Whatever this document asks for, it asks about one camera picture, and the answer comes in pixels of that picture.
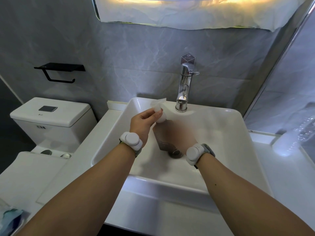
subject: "person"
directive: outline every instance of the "person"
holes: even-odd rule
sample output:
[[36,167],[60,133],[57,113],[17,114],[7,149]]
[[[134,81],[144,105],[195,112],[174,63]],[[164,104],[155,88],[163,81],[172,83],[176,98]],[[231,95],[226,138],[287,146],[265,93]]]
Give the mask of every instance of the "person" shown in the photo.
[[[131,119],[130,132],[145,146],[151,126],[162,111],[146,110]],[[169,140],[183,153],[197,141],[180,123]],[[135,161],[134,150],[118,144],[99,163],[54,196],[18,236],[97,235]],[[204,153],[196,163],[209,194],[235,235],[315,235],[297,215],[277,200]]]

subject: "sink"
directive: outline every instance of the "sink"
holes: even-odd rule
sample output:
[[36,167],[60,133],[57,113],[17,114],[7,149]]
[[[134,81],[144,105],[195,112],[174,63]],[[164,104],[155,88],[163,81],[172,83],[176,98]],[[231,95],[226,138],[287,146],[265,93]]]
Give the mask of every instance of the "sink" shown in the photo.
[[[129,131],[130,119],[149,109],[152,100],[130,100],[94,156],[92,165],[99,162],[119,143],[121,134]],[[195,129],[197,141],[209,145],[221,163],[273,196],[238,111],[188,104],[187,111],[180,113],[175,110],[175,104],[169,101],[163,104],[167,119],[190,121]],[[184,156],[173,159],[167,152],[161,151],[152,129],[147,144],[131,168],[123,190],[217,212],[213,201],[209,200],[211,198],[199,170],[189,165]]]

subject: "toilet tank lid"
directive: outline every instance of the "toilet tank lid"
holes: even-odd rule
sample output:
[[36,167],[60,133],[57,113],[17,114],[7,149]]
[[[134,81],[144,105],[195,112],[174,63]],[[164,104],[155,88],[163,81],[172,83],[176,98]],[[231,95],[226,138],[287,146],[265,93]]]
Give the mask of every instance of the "toilet tank lid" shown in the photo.
[[76,103],[48,98],[33,98],[11,112],[10,117],[16,120],[39,124],[71,127],[90,108],[90,105],[87,103]]

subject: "wrist tracker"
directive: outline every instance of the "wrist tracker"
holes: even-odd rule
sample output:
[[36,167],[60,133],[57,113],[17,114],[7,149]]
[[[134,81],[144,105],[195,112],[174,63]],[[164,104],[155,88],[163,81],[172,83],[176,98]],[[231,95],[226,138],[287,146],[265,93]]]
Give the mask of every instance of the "wrist tracker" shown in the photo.
[[196,167],[196,163],[204,153],[210,153],[215,157],[213,150],[211,150],[211,148],[207,144],[196,143],[192,147],[189,147],[187,149],[186,160],[189,163],[189,165],[195,166],[195,168],[198,169]]
[[140,154],[142,150],[141,147],[142,147],[143,142],[139,138],[138,134],[134,132],[125,131],[120,136],[120,142],[123,142],[126,145],[130,146],[135,151],[136,157]]

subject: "metal trim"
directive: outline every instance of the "metal trim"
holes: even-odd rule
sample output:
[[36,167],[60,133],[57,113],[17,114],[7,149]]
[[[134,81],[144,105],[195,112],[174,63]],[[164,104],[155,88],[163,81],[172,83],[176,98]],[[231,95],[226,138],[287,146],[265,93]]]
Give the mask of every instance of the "metal trim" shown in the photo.
[[98,19],[99,21],[101,21],[101,20],[100,20],[100,15],[99,15],[98,10],[97,10],[97,6],[96,6],[95,0],[92,0],[92,3],[93,3],[94,12],[95,12],[95,15],[96,15],[97,19]]
[[313,12],[313,10],[315,9],[315,0],[313,0],[313,2],[311,3],[311,5],[309,6],[305,16],[303,17],[301,24],[296,28],[292,38],[290,39],[289,43],[287,44],[287,46],[285,47],[285,49],[283,50],[283,52],[281,53],[279,59],[277,60],[277,62],[274,64],[274,66],[272,67],[272,69],[270,70],[267,78],[265,79],[264,83],[262,84],[262,86],[260,87],[259,91],[257,92],[254,100],[252,101],[252,103],[250,104],[249,108],[246,110],[246,113],[244,114],[243,119],[246,120],[246,118],[248,117],[250,111],[252,110],[252,108],[254,107],[254,105],[256,104],[257,100],[259,99],[260,95],[262,94],[262,92],[265,90],[265,88],[267,87],[267,84],[270,80],[270,76],[272,74],[272,72],[274,71],[275,67],[277,66],[277,64],[279,63],[279,61],[285,57],[285,55],[288,53],[289,48],[291,47],[291,45],[293,44],[293,42],[295,41],[297,35],[299,34],[299,32],[301,31],[301,29],[303,28],[303,26],[305,25],[306,21],[308,20],[309,16],[311,15],[311,13]]

